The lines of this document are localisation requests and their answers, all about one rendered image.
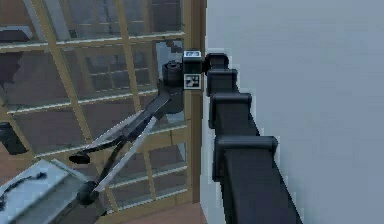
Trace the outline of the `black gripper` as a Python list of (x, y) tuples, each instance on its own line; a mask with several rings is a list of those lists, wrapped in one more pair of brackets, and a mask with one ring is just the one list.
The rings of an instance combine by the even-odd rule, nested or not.
[(171, 60), (162, 65), (162, 77), (158, 81), (158, 96), (143, 110), (127, 117), (82, 150), (73, 153), (69, 160), (75, 164), (88, 164), (89, 153), (117, 146), (123, 140), (135, 141), (149, 126), (150, 121), (184, 109), (182, 64)]

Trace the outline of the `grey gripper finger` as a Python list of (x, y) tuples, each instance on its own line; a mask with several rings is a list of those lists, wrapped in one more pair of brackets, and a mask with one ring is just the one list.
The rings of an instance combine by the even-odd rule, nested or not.
[(130, 158), (137, 152), (137, 149), (144, 142), (148, 133), (152, 130), (157, 119), (150, 121), (149, 126), (144, 129), (144, 132), (132, 142), (123, 140), (108, 157), (107, 162), (102, 169), (96, 181), (86, 182), (77, 193), (77, 200), (80, 204), (87, 206), (96, 201), (101, 191), (113, 181), (115, 176), (124, 168)]

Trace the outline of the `pale grey box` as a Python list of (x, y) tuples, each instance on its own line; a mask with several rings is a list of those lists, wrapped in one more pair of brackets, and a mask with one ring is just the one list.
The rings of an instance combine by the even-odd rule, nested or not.
[(0, 195), (15, 181), (47, 173), (43, 180), (30, 180), (13, 189), (0, 211), (0, 224), (96, 224), (107, 214), (99, 198), (84, 206), (77, 193), (90, 178), (57, 159), (40, 160), (0, 186)]

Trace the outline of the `wooden framed window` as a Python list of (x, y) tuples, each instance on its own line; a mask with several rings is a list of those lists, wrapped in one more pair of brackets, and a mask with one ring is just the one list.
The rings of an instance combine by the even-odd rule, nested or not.
[[(164, 63), (201, 47), (207, 0), (0, 0), (0, 185), (69, 155), (155, 97)], [(103, 191), (98, 224), (199, 207), (200, 101), (159, 120)]]

